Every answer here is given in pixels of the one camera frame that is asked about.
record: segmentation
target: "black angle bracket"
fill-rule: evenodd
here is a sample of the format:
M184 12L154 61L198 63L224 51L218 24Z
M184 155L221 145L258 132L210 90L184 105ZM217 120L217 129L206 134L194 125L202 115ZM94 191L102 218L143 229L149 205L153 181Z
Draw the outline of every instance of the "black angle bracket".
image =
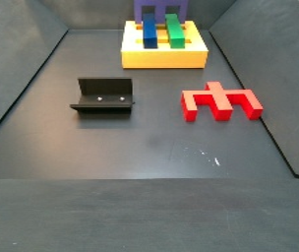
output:
M79 112L131 112L133 79L130 78L79 78L82 98L71 108Z

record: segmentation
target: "red comb-shaped block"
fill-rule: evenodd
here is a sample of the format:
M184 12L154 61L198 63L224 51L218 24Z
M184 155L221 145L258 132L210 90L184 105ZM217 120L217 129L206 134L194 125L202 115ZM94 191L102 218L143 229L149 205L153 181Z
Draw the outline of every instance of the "red comb-shaped block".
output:
M182 106L188 122L197 118L197 106L209 105L217 121L230 120L232 104L241 104L250 120L262 116L262 105L252 90L224 90L220 82L208 82L205 91L184 91Z

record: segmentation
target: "yellow block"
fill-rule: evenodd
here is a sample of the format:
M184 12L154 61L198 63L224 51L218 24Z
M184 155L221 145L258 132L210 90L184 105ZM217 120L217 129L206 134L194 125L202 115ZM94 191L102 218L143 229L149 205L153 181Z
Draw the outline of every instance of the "yellow block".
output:
M126 21L122 65L123 68L205 68L208 47L194 21L184 24L188 44L185 49L173 49L165 26L158 26L158 49L145 49L142 25Z

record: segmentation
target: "purple block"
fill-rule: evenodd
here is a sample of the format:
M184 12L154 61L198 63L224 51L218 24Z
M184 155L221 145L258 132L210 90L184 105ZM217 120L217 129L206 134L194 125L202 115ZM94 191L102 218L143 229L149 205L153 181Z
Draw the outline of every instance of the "purple block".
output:
M179 6L179 21L184 24L188 20L188 0L134 0L134 20L135 24L142 23L143 6L155 7L157 24L166 23L166 8Z

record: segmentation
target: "blue block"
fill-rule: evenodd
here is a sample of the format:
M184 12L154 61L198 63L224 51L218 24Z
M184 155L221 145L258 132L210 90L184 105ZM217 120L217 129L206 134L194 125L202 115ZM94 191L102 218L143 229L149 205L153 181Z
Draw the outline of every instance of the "blue block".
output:
M158 48L155 14L153 13L143 15L143 43L145 48Z

